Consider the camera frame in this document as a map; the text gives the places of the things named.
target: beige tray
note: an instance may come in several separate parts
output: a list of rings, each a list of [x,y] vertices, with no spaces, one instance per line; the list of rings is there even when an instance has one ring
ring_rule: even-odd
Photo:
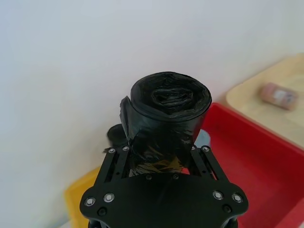
[[[260,88],[274,82],[297,91],[299,103],[287,111],[261,101]],[[231,89],[227,104],[247,118],[304,149],[304,53],[289,57]]]

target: black metal bracket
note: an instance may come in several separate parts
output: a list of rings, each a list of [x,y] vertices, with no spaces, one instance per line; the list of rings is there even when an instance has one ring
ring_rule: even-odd
[[[237,228],[248,209],[245,193],[230,183],[211,148],[193,147],[190,175],[129,177],[128,146],[111,148],[94,186],[82,196],[89,228]]]

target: black plastic bag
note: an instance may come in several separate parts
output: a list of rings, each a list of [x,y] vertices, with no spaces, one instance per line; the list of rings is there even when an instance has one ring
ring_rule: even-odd
[[[196,79],[161,72],[137,81],[120,119],[132,149],[130,176],[181,172],[211,104],[210,91]]]

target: red container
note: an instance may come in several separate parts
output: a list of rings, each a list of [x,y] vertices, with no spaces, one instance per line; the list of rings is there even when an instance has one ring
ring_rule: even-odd
[[[227,177],[248,198],[240,227],[298,228],[304,221],[304,151],[217,103],[202,128]]]

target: red plastic bin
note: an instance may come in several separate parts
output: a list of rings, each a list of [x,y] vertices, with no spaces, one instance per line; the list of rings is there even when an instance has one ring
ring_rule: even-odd
[[[217,103],[202,128],[227,177],[248,198],[241,226],[298,228],[304,221],[304,151]]]

